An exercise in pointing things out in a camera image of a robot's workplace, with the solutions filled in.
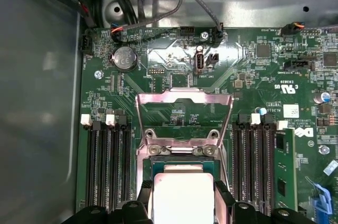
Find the electrolytic capacitor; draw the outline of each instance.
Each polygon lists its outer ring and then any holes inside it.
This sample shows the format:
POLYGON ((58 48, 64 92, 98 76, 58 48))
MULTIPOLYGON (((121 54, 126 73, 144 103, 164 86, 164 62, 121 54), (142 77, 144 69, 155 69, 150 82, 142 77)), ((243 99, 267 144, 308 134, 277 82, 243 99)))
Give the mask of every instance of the electrolytic capacitor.
POLYGON ((261 116, 264 116, 265 114, 268 113, 268 111, 266 108, 257 107, 255 109, 255 113, 259 113, 261 116))
POLYGON ((330 94, 328 92, 322 92, 315 94, 313 100, 317 104, 323 104, 330 101, 330 94))

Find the surface mount component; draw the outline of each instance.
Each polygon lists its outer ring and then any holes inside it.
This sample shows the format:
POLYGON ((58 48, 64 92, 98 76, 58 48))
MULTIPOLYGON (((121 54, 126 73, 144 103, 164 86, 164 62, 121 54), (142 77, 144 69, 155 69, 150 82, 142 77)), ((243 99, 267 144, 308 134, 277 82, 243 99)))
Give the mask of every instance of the surface mount component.
POLYGON ((110 59, 119 71, 129 72, 137 66, 138 55, 131 47, 124 46, 118 48, 110 59))
POLYGON ((336 52, 324 52, 323 65, 325 67, 337 66, 337 53, 336 52))
POLYGON ((257 45, 257 57, 258 58, 270 58, 270 45, 259 44, 257 45))

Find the integrated circuit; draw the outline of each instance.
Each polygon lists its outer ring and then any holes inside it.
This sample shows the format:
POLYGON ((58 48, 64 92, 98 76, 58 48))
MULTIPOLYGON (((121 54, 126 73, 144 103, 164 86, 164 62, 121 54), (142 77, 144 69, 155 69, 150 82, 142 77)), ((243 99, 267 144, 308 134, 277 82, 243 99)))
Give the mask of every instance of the integrated circuit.
POLYGON ((277 180, 277 191, 280 195, 284 196, 286 195, 286 190, 285 190, 285 186, 286 185, 286 182, 283 181, 282 179, 278 179, 277 180))
POLYGON ((323 64, 325 67, 336 67, 337 66, 337 53, 336 52, 325 52, 323 56, 323 64))
POLYGON ((283 134, 276 135, 276 147, 280 150, 285 150, 285 140, 283 134))
POLYGON ((268 44, 257 45, 258 58, 270 58, 270 46, 268 44))
POLYGON ((243 81, 242 80, 235 80, 233 83, 234 88, 243 88, 243 81))

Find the metal socket lever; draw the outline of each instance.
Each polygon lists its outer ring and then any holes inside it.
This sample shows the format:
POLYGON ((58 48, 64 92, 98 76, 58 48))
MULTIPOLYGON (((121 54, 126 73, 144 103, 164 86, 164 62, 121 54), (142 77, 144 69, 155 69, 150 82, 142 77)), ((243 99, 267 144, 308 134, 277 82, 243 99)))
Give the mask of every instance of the metal socket lever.
POLYGON ((142 144, 148 146, 151 144, 159 146, 171 147, 203 147, 206 145, 215 145, 217 147, 222 145, 223 138, 226 134, 226 128, 230 119, 233 99, 231 95, 227 94, 206 94, 203 90, 198 88, 172 88, 166 90, 162 94, 138 94, 136 96, 136 109, 139 124, 142 132, 142 144), (217 135, 210 132, 207 138, 191 138, 187 141, 177 141, 174 138, 158 138, 152 129, 144 130, 142 123, 141 105, 148 103, 172 104, 178 99, 190 99, 195 104, 221 104, 229 107, 228 113, 225 115, 222 128, 217 135))

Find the chip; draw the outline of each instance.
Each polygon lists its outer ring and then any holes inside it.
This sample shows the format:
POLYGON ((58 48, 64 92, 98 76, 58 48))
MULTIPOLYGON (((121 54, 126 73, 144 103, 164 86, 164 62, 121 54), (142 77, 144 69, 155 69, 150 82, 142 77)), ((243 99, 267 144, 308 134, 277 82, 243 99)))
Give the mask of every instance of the chip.
POLYGON ((285 150, 285 141, 284 141, 284 135, 283 134, 277 134, 276 135, 276 147, 280 150, 285 150))
POLYGON ((235 80, 233 85, 234 85, 234 88, 243 88, 243 81, 235 80))
POLYGON ((278 193, 284 197, 285 197, 285 185, 286 182, 284 182, 282 179, 279 178, 277 181, 277 190, 278 193))
POLYGON ((323 63, 325 67, 336 67, 337 66, 337 53, 325 52, 323 63))
POLYGON ((318 106, 318 112, 320 114, 329 114, 331 113, 332 105, 330 104, 322 104, 318 106))
POLYGON ((233 93, 233 97, 234 98, 242 98, 243 97, 243 93, 242 92, 235 92, 235 93, 233 93))
POLYGON ((258 58, 270 58, 270 46, 267 44, 257 45, 257 57, 258 58))

